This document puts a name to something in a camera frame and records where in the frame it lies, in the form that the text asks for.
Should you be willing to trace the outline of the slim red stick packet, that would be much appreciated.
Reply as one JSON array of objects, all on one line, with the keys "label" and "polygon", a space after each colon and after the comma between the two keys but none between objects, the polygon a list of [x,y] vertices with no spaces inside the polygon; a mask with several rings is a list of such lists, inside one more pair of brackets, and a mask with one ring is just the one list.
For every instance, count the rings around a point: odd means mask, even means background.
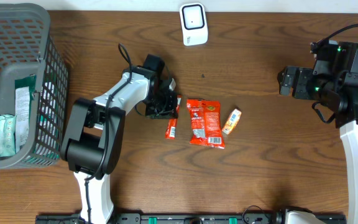
[{"label": "slim red stick packet", "polygon": [[[176,107],[177,114],[179,112],[180,102],[181,102],[181,95],[178,95],[177,96],[177,107]],[[176,126],[177,126],[177,121],[178,121],[178,118],[169,119],[167,130],[165,132],[166,139],[175,139],[175,131],[176,131]]]}]

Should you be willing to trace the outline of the large red snack bag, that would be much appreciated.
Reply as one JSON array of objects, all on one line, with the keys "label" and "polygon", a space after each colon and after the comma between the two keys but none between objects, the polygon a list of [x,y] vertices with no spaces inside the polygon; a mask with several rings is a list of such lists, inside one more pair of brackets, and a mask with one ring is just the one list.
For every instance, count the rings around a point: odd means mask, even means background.
[{"label": "large red snack bag", "polygon": [[220,123],[220,102],[187,99],[186,107],[191,117],[193,136],[190,144],[225,148]]}]

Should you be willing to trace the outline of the small orange snack packet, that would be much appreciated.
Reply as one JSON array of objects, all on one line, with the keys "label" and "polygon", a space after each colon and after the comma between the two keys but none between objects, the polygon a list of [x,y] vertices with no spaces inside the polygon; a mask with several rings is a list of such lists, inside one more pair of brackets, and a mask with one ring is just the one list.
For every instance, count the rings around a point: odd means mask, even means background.
[{"label": "small orange snack packet", "polygon": [[232,113],[229,115],[225,125],[222,128],[222,132],[224,134],[230,134],[234,128],[237,126],[242,112],[239,109],[234,109]]}]

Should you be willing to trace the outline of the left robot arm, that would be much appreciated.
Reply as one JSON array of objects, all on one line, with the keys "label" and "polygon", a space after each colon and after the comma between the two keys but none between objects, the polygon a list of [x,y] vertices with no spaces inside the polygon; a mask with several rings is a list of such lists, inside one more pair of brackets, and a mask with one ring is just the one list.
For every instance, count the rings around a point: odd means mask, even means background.
[{"label": "left robot arm", "polygon": [[83,223],[107,223],[114,211],[110,175],[121,154],[126,116],[143,102],[153,118],[177,116],[173,77],[130,66],[110,90],[92,100],[75,101],[60,149],[80,186]]}]

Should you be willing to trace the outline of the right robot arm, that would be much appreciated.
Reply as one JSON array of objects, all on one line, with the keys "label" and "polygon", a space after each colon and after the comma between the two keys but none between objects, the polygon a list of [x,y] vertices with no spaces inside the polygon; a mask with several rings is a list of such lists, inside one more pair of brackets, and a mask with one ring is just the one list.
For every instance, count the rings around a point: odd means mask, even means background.
[{"label": "right robot arm", "polygon": [[312,53],[313,68],[286,66],[278,73],[279,92],[313,101],[320,120],[339,129],[347,166],[347,222],[358,223],[358,43],[328,41]]}]

